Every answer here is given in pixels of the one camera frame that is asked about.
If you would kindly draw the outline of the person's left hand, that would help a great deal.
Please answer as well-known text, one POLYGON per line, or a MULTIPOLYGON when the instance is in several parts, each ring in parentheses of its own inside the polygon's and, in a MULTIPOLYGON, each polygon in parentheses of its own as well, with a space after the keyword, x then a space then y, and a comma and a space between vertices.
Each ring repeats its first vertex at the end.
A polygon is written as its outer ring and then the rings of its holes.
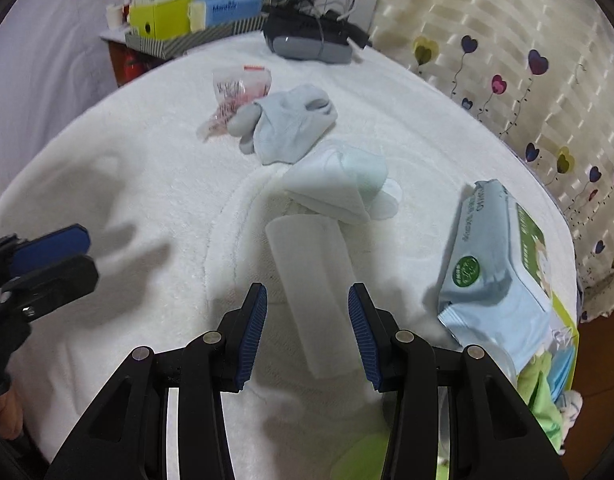
POLYGON ((14 387, 0 396, 0 438, 15 440, 22 434, 24 410, 14 387))

